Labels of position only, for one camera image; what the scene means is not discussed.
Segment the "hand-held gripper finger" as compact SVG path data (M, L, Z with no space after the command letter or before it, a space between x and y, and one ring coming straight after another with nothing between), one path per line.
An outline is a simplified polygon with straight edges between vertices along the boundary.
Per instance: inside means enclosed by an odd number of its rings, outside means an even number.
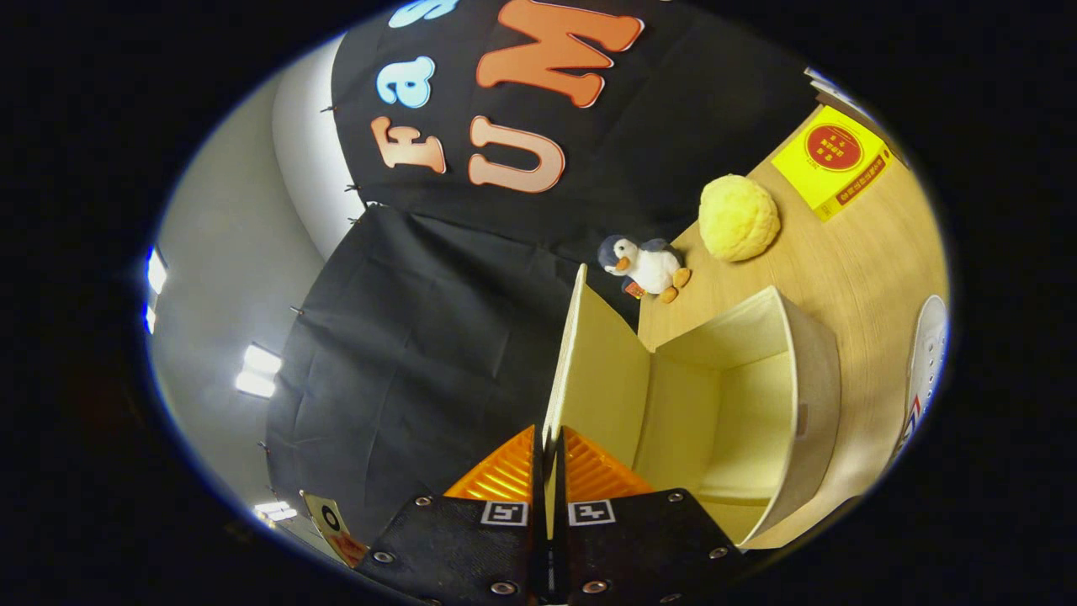
M528 427L442 494L400 507L358 574L423 605L535 605L543 593L541 431Z
M551 598L717 605L745 556L684 487L657 490L576 429L555 441Z

